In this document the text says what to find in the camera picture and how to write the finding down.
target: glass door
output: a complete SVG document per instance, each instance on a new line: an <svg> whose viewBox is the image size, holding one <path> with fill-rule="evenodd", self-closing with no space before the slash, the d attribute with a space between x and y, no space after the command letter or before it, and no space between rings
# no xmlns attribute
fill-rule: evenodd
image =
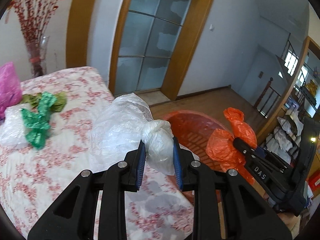
<svg viewBox="0 0 320 240"><path fill-rule="evenodd" d="M160 88L191 0L132 0L125 22L115 94Z"/></svg>

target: glass vase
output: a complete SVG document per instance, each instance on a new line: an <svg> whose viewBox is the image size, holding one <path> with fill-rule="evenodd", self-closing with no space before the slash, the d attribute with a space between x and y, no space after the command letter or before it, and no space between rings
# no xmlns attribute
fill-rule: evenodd
<svg viewBox="0 0 320 240"><path fill-rule="evenodd" d="M43 37L40 42L34 41L26 43L33 78L47 74L46 54L48 42L49 36Z"/></svg>

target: silver bolt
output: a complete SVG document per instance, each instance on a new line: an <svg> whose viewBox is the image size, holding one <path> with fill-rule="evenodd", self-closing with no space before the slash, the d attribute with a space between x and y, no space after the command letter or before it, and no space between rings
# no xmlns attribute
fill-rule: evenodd
<svg viewBox="0 0 320 240"><path fill-rule="evenodd" d="M192 167L197 168L197 167L199 167L200 165L201 165L201 163L200 163L199 161L192 161L192 162L191 162L191 166L192 166Z"/></svg>
<svg viewBox="0 0 320 240"><path fill-rule="evenodd" d="M236 170L228 170L228 173L229 173L229 175L230 176L237 176L238 175L238 171L236 171Z"/></svg>
<svg viewBox="0 0 320 240"><path fill-rule="evenodd" d="M90 175L90 173L91 172L89 170L84 170L81 172L81 176L85 178L85 177L88 177Z"/></svg>
<svg viewBox="0 0 320 240"><path fill-rule="evenodd" d="M118 167L119 168L125 168L128 164L126 162L119 162Z"/></svg>

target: floral tablecloth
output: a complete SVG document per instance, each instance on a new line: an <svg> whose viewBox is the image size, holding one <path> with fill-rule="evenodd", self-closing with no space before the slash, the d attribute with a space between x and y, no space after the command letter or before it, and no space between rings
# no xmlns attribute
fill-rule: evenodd
<svg viewBox="0 0 320 240"><path fill-rule="evenodd" d="M89 167L92 124L113 96L91 67L64 69L21 86L23 93L64 91L68 97L63 111L51 116L51 137L44 149L0 145L0 203L27 238L50 204ZM125 205L129 240L182 240L192 232L193 206L165 175L148 166L140 191L126 193Z"/></svg>

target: laundry basket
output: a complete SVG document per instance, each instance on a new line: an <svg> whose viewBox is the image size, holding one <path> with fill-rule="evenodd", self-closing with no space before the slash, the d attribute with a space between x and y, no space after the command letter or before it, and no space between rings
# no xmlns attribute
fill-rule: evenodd
<svg viewBox="0 0 320 240"><path fill-rule="evenodd" d="M215 171L222 171L218 162L213 161L206 154L208 140L217 128L228 130L223 124L206 114L179 110L167 114L163 120L171 124L172 133L180 144L198 155L200 161Z"/></svg>

